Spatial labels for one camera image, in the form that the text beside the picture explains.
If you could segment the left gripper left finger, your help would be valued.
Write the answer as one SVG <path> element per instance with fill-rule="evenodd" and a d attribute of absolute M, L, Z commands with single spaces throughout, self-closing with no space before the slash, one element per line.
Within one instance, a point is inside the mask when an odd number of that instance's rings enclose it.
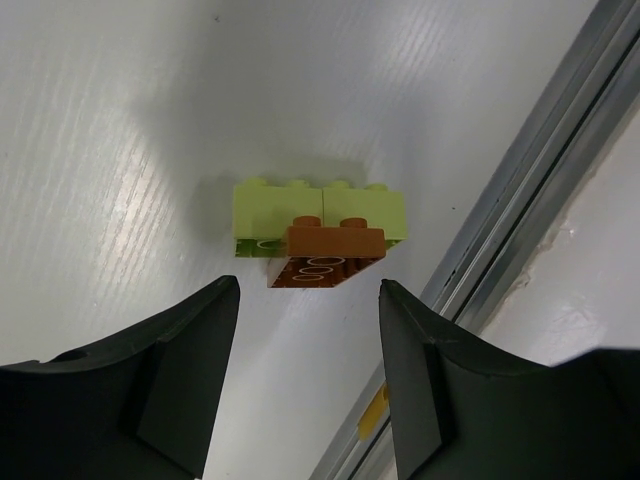
<path fill-rule="evenodd" d="M 225 275 L 115 334 L 1 369 L 5 479 L 199 479 L 237 325 Z"/>

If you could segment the green lego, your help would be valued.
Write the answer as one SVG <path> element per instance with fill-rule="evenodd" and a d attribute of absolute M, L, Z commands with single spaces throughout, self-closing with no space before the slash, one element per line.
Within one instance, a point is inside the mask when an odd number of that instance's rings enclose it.
<path fill-rule="evenodd" d="M 304 179 L 274 185 L 250 178 L 233 189 L 232 235 L 239 258 L 277 255 L 285 230 L 295 218 L 315 216 L 327 227 L 358 217 L 384 231 L 389 248 L 408 238 L 404 196 L 384 184 L 355 188 L 344 180 L 313 187 Z"/>

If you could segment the orange lego brick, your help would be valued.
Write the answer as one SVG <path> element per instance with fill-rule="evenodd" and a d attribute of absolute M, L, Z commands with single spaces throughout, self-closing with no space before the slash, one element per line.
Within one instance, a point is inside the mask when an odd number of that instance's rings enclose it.
<path fill-rule="evenodd" d="M 274 289 L 333 288 L 386 256 L 384 230 L 351 217 L 324 226 L 315 216 L 299 216 L 285 230 L 278 255 L 267 268 Z"/>

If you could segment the yellow tape on rail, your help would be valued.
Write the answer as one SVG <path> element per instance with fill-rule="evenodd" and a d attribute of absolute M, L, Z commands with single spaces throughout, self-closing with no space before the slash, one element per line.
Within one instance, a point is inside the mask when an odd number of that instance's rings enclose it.
<path fill-rule="evenodd" d="M 373 434 L 388 406 L 388 386 L 384 383 L 376 392 L 358 422 L 358 438 L 360 441 L 366 440 Z"/>

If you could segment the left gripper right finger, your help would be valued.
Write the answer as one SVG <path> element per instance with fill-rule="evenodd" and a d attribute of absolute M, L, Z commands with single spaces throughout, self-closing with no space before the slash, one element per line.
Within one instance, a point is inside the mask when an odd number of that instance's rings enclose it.
<path fill-rule="evenodd" d="M 635 479 L 639 354 L 545 366 L 499 349 L 386 280 L 379 324 L 402 479 Z"/>

